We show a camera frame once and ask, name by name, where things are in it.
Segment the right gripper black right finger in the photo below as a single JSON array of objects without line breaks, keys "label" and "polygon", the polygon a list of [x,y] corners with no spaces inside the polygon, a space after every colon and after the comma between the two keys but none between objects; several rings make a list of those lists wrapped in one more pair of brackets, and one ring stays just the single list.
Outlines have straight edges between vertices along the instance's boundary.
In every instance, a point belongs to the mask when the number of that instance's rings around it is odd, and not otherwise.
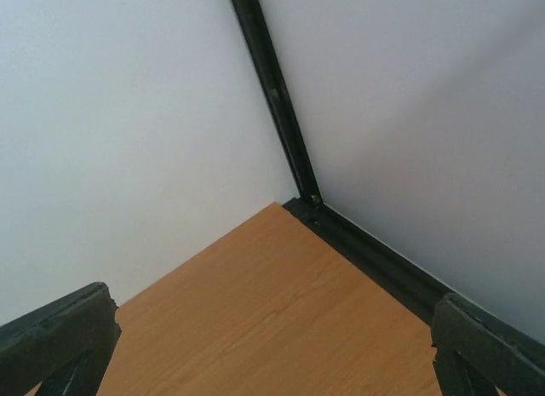
[{"label": "right gripper black right finger", "polygon": [[436,304],[431,335],[443,395],[544,394],[544,345],[463,297]]}]

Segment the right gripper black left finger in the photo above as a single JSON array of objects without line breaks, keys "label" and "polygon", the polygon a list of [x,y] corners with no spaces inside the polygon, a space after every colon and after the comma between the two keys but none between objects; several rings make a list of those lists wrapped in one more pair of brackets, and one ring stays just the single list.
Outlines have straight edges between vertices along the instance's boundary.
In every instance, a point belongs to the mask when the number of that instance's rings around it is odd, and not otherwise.
[{"label": "right gripper black left finger", "polygon": [[1,394],[96,395],[122,330],[94,282],[1,327]]}]

